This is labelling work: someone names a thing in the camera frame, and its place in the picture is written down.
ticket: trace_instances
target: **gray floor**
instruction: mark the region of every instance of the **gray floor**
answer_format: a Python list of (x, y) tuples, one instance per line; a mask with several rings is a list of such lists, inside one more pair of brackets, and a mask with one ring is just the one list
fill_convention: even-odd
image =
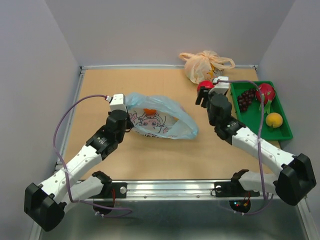
[[(252, 210), (261, 200), (252, 201)], [(102, 219), (90, 206), (73, 208), (41, 240), (306, 240), (297, 207), (279, 199), (263, 213), (241, 216), (227, 211), (226, 200), (121, 202), (130, 217)]]

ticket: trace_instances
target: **wooden table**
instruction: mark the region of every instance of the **wooden table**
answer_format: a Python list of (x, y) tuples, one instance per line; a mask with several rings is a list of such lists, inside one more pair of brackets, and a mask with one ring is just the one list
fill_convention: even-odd
[[(224, 72), (230, 80), (256, 81), (254, 69)], [(165, 95), (182, 104), (199, 127), (194, 140), (149, 138), (135, 132), (107, 159), (93, 167), (82, 179), (103, 171), (114, 180), (228, 179), (241, 169), (258, 172), (257, 159), (222, 141), (208, 123), (205, 109), (195, 105), (197, 85), (183, 69), (90, 69), (86, 70), (79, 99), (92, 94)], [(102, 98), (82, 102), (75, 111), (65, 160), (74, 157), (85, 142), (105, 124), (110, 110)]]

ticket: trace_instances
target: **yellow lemon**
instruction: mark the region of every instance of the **yellow lemon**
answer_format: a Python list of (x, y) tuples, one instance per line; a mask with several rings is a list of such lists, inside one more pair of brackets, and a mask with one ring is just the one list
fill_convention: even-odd
[(268, 116), (266, 116), (265, 118), (265, 123), (269, 126), (269, 127), (273, 127), (275, 128), (279, 128), (282, 123), (283, 123), (283, 118), (279, 113), (276, 112), (272, 112), (270, 113)]

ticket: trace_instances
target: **green tray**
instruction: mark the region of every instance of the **green tray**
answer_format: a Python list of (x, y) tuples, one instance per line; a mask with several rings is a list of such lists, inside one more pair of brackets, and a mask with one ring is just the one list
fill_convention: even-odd
[[(255, 83), (258, 86), (263, 83), (274, 86), (271, 81), (255, 81)], [(237, 119), (249, 127), (251, 131), (257, 134), (261, 119), (261, 111), (259, 110), (260, 102), (254, 98), (252, 104), (248, 107), (248, 110), (246, 112), (240, 112), (237, 101), (238, 96), (240, 96), (244, 91), (252, 88), (254, 88), (254, 86), (248, 82), (231, 83), (231, 96)], [(284, 141), (292, 139), (293, 135), (290, 130), (290, 126), (277, 94), (271, 103), (270, 112), (280, 114), (283, 118), (283, 124), (280, 127), (271, 130), (271, 128), (266, 124), (266, 117), (268, 114), (265, 113), (261, 137), (267, 141)]]

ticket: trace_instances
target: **knotted plastic bag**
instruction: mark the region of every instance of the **knotted plastic bag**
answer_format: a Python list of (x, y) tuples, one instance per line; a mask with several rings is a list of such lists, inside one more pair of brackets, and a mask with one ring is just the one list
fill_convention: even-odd
[(131, 93), (126, 97), (126, 107), (132, 131), (146, 137), (169, 139), (194, 139), (198, 134), (196, 122), (176, 101), (166, 96), (145, 96)]
[(218, 70), (233, 69), (236, 66), (231, 58), (220, 57), (215, 51), (206, 50), (197, 54), (183, 52), (179, 58), (186, 61), (185, 75), (195, 84), (205, 80), (212, 81), (219, 77)]

